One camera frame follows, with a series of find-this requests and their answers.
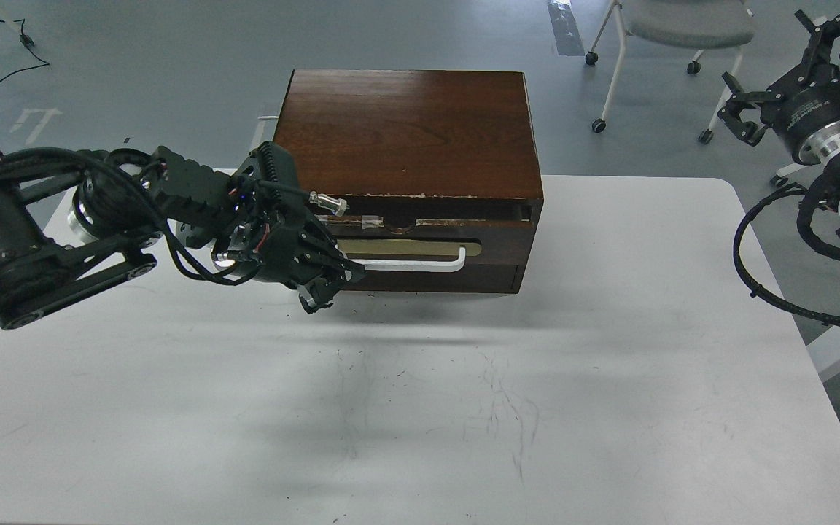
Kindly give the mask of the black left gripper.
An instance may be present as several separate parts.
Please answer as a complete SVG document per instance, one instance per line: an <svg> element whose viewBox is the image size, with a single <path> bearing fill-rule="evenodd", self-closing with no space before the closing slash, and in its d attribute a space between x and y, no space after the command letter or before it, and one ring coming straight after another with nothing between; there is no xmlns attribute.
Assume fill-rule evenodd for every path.
<svg viewBox="0 0 840 525"><path fill-rule="evenodd" d="M367 275L308 209L295 162L283 147L264 141L248 155L248 168L230 175L238 216L212 245L212 262L226 278L281 283L296 289L307 313L333 305L348 284Z"/></svg>

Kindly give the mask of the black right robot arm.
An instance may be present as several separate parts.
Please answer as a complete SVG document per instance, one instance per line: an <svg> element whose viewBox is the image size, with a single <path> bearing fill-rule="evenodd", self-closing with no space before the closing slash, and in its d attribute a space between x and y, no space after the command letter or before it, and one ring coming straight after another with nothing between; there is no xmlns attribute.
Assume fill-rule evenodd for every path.
<svg viewBox="0 0 840 525"><path fill-rule="evenodd" d="M732 134L755 146L767 130L779 137L794 163L822 166L807 187L787 184L760 200L734 233L734 268L750 295L793 315L840 327L840 316L817 312L774 295L750 275L740 255L744 231L777 200L800 197L796 229L814 252L840 262L840 13L814 23L803 11L797 20L810 39L797 66L760 92L747 92L723 74L730 98L717 114Z"/></svg>

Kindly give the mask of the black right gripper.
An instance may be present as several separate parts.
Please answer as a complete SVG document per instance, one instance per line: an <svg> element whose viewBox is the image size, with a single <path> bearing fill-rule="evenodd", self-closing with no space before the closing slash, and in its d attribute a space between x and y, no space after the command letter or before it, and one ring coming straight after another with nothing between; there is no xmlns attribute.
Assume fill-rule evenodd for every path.
<svg viewBox="0 0 840 525"><path fill-rule="evenodd" d="M779 137L794 163L818 164L810 137L831 125L840 132L840 14L817 25L803 10L794 17L810 39L796 67L796 80L783 77L764 90L747 92L730 72L721 79L730 90L717 116L736 139L756 146L768 129ZM759 123L745 120L759 111Z"/></svg>

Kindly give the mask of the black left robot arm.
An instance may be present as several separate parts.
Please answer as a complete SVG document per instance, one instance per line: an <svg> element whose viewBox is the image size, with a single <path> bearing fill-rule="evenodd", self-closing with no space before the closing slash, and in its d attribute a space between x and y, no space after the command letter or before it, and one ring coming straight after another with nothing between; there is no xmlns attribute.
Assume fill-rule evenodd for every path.
<svg viewBox="0 0 840 525"><path fill-rule="evenodd" d="M0 327L13 330L149 273L166 246L181 275L277 283L314 313L366 269L317 218L346 202L301 188L266 141L234 171L158 147L0 153Z"/></svg>

